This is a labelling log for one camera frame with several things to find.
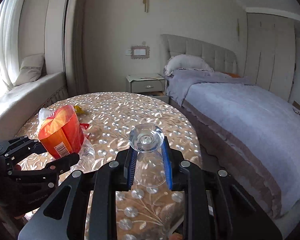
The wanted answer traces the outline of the orange snack bag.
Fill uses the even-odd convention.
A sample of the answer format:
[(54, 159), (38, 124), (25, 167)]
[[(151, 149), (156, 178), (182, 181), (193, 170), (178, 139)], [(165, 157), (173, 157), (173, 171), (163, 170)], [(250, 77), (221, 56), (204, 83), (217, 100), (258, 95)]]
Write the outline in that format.
[(84, 134), (72, 105), (54, 111), (41, 125), (38, 139), (55, 159), (79, 153)]

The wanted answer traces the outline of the clear plastic cup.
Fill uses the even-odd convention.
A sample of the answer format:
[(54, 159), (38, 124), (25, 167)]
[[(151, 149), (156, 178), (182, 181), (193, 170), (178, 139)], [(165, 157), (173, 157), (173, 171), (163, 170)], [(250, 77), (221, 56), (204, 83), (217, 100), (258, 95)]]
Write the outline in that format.
[(158, 187), (166, 181), (161, 146), (163, 131), (155, 124), (139, 124), (130, 132), (130, 146), (137, 152), (135, 181), (145, 187)]

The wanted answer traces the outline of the red rice cracker wrapper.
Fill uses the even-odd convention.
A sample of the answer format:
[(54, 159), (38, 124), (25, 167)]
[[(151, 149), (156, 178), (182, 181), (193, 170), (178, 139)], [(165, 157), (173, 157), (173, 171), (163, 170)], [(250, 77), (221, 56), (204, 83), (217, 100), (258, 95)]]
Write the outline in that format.
[(88, 129), (90, 124), (87, 124), (87, 123), (80, 123), (80, 126), (83, 128), (83, 129)]

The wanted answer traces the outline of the clear plastic bag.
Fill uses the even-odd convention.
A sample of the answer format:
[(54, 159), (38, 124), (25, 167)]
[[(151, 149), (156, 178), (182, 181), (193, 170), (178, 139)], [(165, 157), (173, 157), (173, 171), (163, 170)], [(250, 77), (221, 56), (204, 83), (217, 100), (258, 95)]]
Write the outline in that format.
[(79, 161), (74, 166), (71, 166), (70, 171), (80, 170), (83, 173), (91, 172), (95, 161), (95, 150), (89, 138), (92, 135), (91, 128), (83, 129), (84, 141), (79, 151)]

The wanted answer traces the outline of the white crumpled tissue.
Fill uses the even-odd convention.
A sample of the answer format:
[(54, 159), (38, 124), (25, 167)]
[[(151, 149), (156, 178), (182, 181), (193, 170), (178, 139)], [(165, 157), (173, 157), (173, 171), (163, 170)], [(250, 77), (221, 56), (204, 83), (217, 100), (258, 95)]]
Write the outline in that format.
[(51, 122), (55, 118), (55, 112), (52, 110), (49, 110), (47, 108), (41, 108), (38, 113), (38, 127), (37, 127), (37, 134), (40, 133), (41, 130), (48, 129), (51, 125)]

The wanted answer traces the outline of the beige window seat cushion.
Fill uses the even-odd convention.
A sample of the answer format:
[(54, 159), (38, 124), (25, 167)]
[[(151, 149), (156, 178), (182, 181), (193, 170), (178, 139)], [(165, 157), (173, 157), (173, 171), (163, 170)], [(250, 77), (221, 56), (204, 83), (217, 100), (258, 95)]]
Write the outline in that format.
[(12, 139), (41, 108), (68, 97), (63, 72), (14, 87), (0, 99), (0, 141)]

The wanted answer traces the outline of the yellow candy wrapper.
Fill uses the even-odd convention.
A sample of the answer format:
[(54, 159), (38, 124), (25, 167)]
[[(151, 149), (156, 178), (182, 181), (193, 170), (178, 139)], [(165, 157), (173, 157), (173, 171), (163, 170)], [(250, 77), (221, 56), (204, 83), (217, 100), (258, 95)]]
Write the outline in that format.
[(75, 110), (75, 113), (78, 115), (78, 116), (84, 116), (84, 115), (87, 115), (87, 112), (80, 106), (78, 105), (75, 105), (74, 106), (74, 110)]

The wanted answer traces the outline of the beige embroidered tablecloth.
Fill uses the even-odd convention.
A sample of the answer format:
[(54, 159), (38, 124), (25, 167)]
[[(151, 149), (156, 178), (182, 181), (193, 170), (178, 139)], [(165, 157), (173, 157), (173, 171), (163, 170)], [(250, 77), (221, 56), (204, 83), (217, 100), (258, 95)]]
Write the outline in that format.
[[(78, 119), (90, 141), (88, 155), (78, 164), (84, 172), (94, 171), (129, 147), (129, 134), (139, 124), (153, 123), (168, 138), (171, 148), (186, 160), (202, 165), (197, 135), (189, 120), (167, 103), (127, 92), (104, 92), (74, 96), (49, 106), (78, 106)], [(116, 193), (118, 239), (167, 239), (170, 229), (183, 216), (183, 194), (171, 192), (166, 184), (144, 187), (135, 183), (128, 192)]]

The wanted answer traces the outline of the beige throw pillow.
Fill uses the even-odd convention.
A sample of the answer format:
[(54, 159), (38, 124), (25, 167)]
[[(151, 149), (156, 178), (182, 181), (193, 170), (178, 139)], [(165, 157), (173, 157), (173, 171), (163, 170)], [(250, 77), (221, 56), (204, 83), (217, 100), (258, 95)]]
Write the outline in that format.
[(27, 56), (22, 60), (19, 75), (14, 86), (37, 81), (41, 74), (45, 62), (44, 54)]

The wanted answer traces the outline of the bed with lavender cover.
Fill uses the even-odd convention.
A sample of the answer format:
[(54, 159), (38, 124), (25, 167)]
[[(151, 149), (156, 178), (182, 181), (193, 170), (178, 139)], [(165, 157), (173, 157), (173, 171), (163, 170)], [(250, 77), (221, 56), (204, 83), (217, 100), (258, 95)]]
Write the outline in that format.
[(300, 223), (300, 111), (242, 77), (176, 69), (166, 79), (201, 144), (289, 237)]

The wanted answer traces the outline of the grey bedside nightstand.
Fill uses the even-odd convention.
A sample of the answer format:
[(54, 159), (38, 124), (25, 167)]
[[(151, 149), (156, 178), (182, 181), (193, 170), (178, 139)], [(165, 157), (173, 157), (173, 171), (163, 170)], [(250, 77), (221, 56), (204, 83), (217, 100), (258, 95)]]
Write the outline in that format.
[(130, 74), (126, 76), (126, 91), (142, 94), (169, 103), (166, 79), (160, 74)]

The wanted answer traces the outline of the beige tufted headboard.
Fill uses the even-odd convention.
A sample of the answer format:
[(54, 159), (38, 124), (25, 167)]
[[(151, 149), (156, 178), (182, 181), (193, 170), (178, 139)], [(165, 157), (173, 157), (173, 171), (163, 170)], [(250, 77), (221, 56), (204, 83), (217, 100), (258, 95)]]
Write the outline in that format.
[(173, 56), (180, 54), (201, 57), (213, 70), (238, 73), (237, 57), (226, 48), (177, 35), (160, 35), (160, 66), (164, 68)]

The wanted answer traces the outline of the white fluffy pillow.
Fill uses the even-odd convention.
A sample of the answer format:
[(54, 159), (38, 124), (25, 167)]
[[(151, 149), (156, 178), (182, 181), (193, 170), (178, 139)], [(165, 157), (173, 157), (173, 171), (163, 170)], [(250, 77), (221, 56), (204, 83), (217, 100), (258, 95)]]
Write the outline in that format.
[(177, 69), (201, 69), (208, 72), (214, 72), (201, 57), (193, 55), (177, 55), (171, 57), (164, 67), (164, 74), (170, 76)]

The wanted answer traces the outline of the beige wardrobe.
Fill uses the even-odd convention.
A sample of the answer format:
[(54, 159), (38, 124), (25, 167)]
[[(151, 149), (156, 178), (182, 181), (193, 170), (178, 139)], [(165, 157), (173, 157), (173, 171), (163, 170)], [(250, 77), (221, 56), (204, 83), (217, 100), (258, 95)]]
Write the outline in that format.
[(296, 65), (300, 20), (270, 14), (247, 14), (244, 76), (253, 84), (288, 101)]

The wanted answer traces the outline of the ornate framed wall switch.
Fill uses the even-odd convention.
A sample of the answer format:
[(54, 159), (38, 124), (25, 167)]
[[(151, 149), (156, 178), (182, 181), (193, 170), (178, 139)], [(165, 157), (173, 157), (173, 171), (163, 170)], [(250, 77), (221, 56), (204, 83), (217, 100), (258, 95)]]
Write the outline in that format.
[(130, 56), (133, 60), (144, 60), (150, 57), (149, 46), (131, 46), (130, 49), (126, 50), (126, 56)]

